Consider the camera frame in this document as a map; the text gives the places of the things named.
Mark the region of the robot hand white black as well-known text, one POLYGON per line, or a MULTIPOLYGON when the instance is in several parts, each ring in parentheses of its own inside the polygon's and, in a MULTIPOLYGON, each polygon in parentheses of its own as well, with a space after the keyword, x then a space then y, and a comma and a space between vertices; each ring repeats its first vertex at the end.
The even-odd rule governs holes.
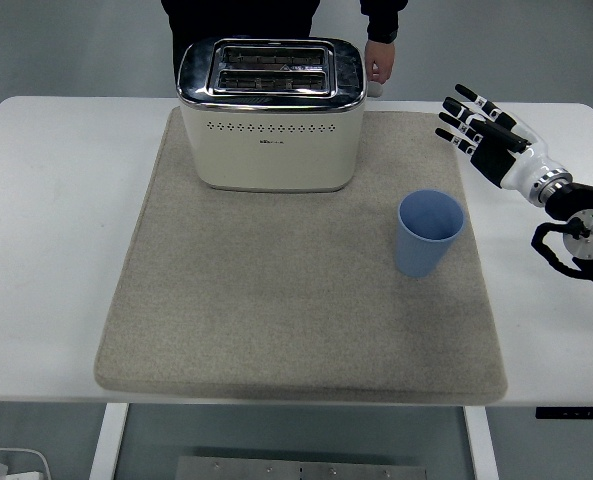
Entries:
POLYGON ((566 174, 550 158, 546 142, 518 117, 468 87, 458 84, 455 90, 468 102, 445 98, 439 119, 450 128, 437 128, 436 135, 466 154, 493 185, 539 204, 546 182, 566 174))

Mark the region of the person's left hand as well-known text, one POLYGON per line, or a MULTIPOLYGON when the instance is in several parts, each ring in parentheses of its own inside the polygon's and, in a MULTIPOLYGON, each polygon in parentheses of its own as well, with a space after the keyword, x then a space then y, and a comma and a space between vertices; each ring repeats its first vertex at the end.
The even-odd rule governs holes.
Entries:
POLYGON ((368 40, 365 45, 365 71, 367 79, 385 84, 392 75, 395 62, 395 44, 368 40))

